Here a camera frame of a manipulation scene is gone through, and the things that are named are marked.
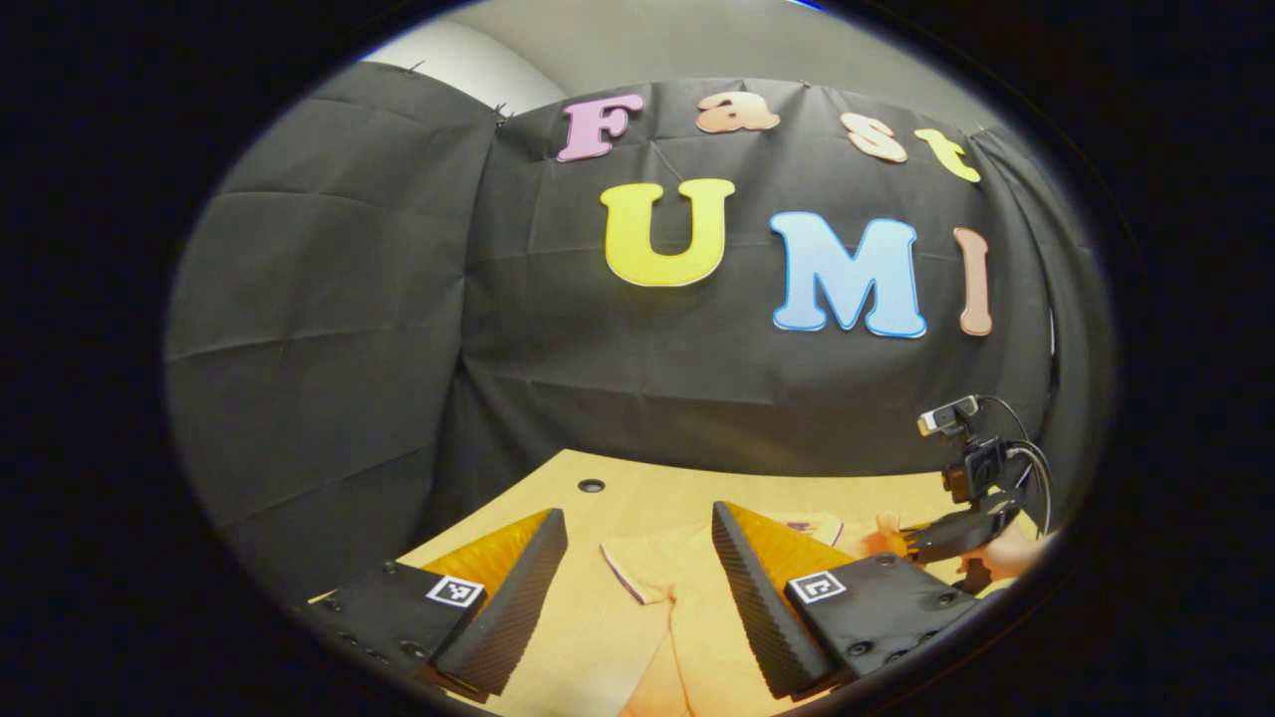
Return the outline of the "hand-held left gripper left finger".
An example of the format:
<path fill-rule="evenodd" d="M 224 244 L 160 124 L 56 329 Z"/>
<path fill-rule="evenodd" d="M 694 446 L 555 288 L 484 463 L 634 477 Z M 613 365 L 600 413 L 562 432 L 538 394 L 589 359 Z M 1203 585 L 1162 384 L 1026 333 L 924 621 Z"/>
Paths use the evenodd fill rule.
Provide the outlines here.
<path fill-rule="evenodd" d="M 567 545 L 548 508 L 423 566 L 385 560 L 300 615 L 388 672 L 486 702 L 521 662 Z"/>

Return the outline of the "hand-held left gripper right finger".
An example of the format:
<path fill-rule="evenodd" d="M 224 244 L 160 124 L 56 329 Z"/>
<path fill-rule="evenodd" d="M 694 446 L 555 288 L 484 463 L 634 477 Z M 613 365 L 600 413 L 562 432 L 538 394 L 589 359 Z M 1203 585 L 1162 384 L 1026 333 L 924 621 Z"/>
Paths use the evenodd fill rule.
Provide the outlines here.
<path fill-rule="evenodd" d="M 838 689 L 928 648 L 979 598 L 885 551 L 853 560 L 731 501 L 713 546 L 768 690 L 793 700 Z"/>

